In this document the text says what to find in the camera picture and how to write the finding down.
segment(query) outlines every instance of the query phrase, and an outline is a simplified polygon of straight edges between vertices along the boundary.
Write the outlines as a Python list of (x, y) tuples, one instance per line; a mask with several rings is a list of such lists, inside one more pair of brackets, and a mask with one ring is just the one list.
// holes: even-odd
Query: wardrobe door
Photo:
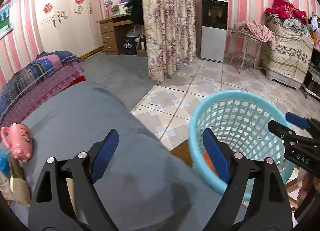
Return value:
[(98, 20), (102, 20), (101, 6), (99, 0), (87, 0), (88, 2), (88, 13), (90, 27), (92, 31), (93, 41), (95, 48), (103, 46), (103, 41), (101, 37), (100, 24), (97, 23)]
[(41, 42), (46, 52), (61, 51), (54, 0), (35, 0), (36, 19)]
[(54, 11), (57, 17), (56, 24), (60, 42), (64, 51), (69, 51), (79, 55), (79, 42), (72, 19), (75, 16), (73, 8), (70, 6), (70, 0), (53, 0)]
[(69, 0), (75, 38), (79, 45), (79, 56), (85, 55), (95, 49), (95, 43), (89, 21), (88, 1)]

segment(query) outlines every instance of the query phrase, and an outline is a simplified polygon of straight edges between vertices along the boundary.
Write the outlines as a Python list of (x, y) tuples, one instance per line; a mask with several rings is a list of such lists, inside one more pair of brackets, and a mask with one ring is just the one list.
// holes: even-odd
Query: plastic laundry basket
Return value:
[[(286, 183), (294, 165), (285, 160), (282, 140), (268, 131), (268, 122), (291, 128), (280, 110), (264, 98), (244, 91), (223, 91), (204, 99), (194, 111), (189, 126), (189, 150), (194, 168), (217, 192), (223, 194), (227, 184), (206, 164), (202, 134), (210, 128), (218, 140), (241, 152), (248, 159), (263, 161), (271, 157)], [(244, 200), (249, 200), (253, 179), (249, 179)]]

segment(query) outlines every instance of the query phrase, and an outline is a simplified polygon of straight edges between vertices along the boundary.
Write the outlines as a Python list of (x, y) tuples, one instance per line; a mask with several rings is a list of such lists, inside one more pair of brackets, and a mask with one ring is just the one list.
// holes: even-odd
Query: red paper cut decoration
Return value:
[(84, 0), (75, 0), (75, 2), (76, 2), (77, 4), (79, 4), (79, 5), (81, 5), (81, 4), (84, 2)]
[(44, 5), (43, 12), (48, 14), (50, 11), (52, 11), (52, 4), (48, 3), (48, 4)]

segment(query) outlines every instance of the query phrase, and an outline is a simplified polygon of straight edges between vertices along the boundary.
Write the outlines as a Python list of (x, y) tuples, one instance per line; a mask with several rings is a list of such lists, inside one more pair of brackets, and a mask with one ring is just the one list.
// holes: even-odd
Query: gray bed sheet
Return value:
[[(114, 128), (118, 148), (94, 185), (120, 231), (201, 231), (221, 195), (174, 157), (132, 116), (119, 99), (95, 83), (78, 83), (41, 105), (23, 123), (35, 140), (32, 159), (23, 165), (31, 190), (48, 157), (73, 158), (102, 141)], [(12, 205), (27, 225), (28, 209)], [(236, 222), (245, 215), (241, 207)]]

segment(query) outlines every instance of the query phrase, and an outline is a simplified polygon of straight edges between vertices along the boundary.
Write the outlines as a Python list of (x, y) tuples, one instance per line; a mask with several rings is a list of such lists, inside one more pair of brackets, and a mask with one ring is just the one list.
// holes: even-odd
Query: pink piggy bank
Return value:
[(31, 132), (27, 126), (15, 123), (10, 127), (1, 128), (1, 138), (8, 149), (11, 150), (15, 159), (24, 163), (32, 157), (32, 139)]

